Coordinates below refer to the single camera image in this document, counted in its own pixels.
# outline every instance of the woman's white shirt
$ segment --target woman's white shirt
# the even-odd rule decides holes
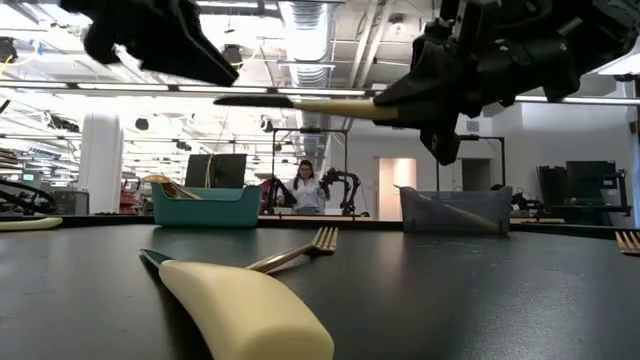
[[[289,180],[284,185],[296,198],[297,202],[293,208],[301,209],[305,207],[313,207],[324,211],[327,196],[324,190],[320,188],[320,182],[315,178],[310,178],[305,184],[304,180],[298,179],[298,189],[296,190],[293,187],[294,181],[295,179]]]

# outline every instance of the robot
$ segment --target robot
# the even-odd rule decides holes
[[[118,43],[143,69],[221,86],[238,77],[202,34],[192,0],[162,6],[62,0],[61,6],[94,20],[85,47],[103,64],[117,61]],[[550,102],[560,101],[580,88],[581,75],[628,53],[639,27],[640,0],[442,0],[439,18],[413,42],[409,73],[373,103],[397,112],[392,126],[419,129],[425,147],[448,165],[460,147],[459,114],[473,118],[488,104],[510,106],[537,87]]]
[[[293,196],[284,183],[275,176],[263,181],[260,187],[262,188],[262,201],[260,203],[261,214],[273,214],[276,196],[279,191],[282,193],[284,199],[282,207],[292,208],[297,203],[295,196]]]
[[[342,202],[340,202],[342,215],[354,215],[356,213],[354,199],[358,192],[358,188],[362,185],[360,178],[358,178],[356,174],[331,168],[322,176],[320,186],[324,189],[327,195],[329,195],[329,186],[333,185],[335,182],[341,182],[344,184],[344,194],[342,196]]]

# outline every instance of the teal bin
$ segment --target teal bin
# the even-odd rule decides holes
[[[162,226],[254,227],[258,223],[262,190],[185,188],[202,200],[172,199],[160,184],[151,184],[153,216]]]

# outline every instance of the clear plastic bin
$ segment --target clear plastic bin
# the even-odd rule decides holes
[[[417,191],[400,187],[406,232],[506,234],[511,214],[511,187],[497,191]]]

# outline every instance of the dark table surface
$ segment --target dark table surface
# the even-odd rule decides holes
[[[233,266],[313,230],[147,225],[0,234],[0,359],[210,359],[189,315],[141,260]],[[341,231],[338,251],[273,276],[345,359],[637,359],[640,259],[613,241]]]

